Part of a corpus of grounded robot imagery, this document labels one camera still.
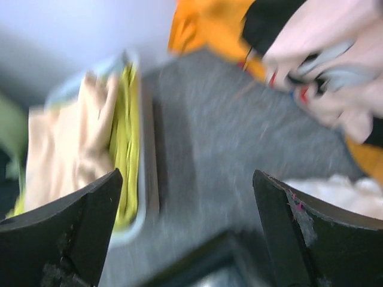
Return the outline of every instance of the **yellow-green fabric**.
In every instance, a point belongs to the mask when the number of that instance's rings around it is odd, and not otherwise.
[[[120,203],[117,209],[114,231],[129,225],[138,208],[138,164],[139,164],[139,107],[138,74],[136,67],[127,65],[121,74],[118,98],[115,105],[110,155],[114,166],[123,177]],[[25,191],[17,199],[15,208],[7,217],[24,212]]]

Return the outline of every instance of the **yellow cloth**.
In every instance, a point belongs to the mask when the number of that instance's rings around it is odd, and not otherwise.
[[[60,109],[56,108],[48,112],[57,113],[59,110]],[[115,230],[127,226],[136,216],[138,208],[138,111],[138,79],[136,67],[127,66],[119,81],[113,121],[111,122],[111,133],[108,140],[110,159],[112,159],[111,161],[114,163],[114,167],[120,169],[123,176],[123,188],[116,215]],[[16,201],[14,210],[12,210],[7,217],[16,216],[25,212],[25,199],[25,192],[22,192]]]
[[[242,39],[244,16],[254,0],[179,0],[169,39],[169,51],[190,53],[207,45],[233,63],[265,80],[265,69]]]

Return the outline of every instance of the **black object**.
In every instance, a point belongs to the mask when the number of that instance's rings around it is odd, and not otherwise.
[[[252,252],[240,234],[232,231],[219,234],[139,287],[207,285],[265,286],[263,278],[259,276]]]
[[[383,286],[383,221],[256,170],[260,219],[278,286]]]
[[[306,0],[256,0],[245,15],[243,39],[264,56],[294,13]]]
[[[115,170],[38,209],[0,222],[0,286],[97,286],[122,177]]]

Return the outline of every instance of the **white wall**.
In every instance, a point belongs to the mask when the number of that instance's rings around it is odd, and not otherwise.
[[[0,1],[0,91],[24,106],[125,47],[144,72],[167,62],[176,0]]]

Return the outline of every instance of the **white fabric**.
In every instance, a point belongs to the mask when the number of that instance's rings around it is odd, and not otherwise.
[[[363,178],[354,184],[341,175],[329,179],[287,180],[289,186],[337,207],[383,220],[383,191],[378,183]]]

